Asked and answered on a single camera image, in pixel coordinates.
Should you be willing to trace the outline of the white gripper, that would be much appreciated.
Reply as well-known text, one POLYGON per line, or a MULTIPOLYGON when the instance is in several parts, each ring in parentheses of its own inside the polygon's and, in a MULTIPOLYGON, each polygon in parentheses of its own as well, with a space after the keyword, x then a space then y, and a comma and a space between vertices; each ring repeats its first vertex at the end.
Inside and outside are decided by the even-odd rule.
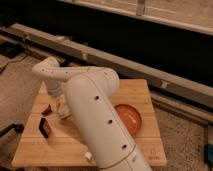
POLYGON ((52 97, 56 98, 56 113, 61 119, 65 119, 71 115, 69 107, 64 101, 64 97, 60 96, 62 94, 61 83, 57 80, 48 79, 46 81, 47 93, 52 97))

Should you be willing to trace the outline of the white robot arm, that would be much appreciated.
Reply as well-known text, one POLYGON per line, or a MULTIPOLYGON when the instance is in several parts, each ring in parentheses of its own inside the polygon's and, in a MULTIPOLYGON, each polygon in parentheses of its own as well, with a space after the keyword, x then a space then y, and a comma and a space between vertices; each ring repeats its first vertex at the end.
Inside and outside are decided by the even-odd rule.
POLYGON ((100 171, 152 171, 109 100, 120 85, 113 69, 61 67, 48 57, 32 72, 45 82, 49 95, 65 96, 100 171))

